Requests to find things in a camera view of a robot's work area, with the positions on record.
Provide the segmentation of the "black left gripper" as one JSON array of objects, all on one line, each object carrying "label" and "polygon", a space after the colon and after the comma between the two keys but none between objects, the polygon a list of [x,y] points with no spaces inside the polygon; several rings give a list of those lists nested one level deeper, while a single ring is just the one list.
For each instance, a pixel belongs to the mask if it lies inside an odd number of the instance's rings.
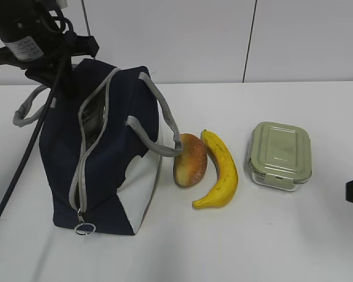
[{"label": "black left gripper", "polygon": [[97,55],[99,45],[93,36],[79,36],[67,31],[57,45],[43,51],[32,37],[27,36],[17,42],[0,48],[0,66],[11,65],[25,71],[25,76],[51,87],[60,65],[58,96],[77,98],[78,85],[74,77],[71,58],[74,56]]}]

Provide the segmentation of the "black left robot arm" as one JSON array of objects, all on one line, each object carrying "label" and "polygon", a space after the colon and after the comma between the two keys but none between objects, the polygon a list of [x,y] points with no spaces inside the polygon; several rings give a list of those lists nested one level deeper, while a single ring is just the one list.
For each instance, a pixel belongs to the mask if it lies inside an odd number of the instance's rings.
[{"label": "black left robot arm", "polygon": [[71,59],[91,56],[93,36],[79,36],[59,1],[0,1],[0,66],[22,69],[25,76],[74,97],[79,93]]}]

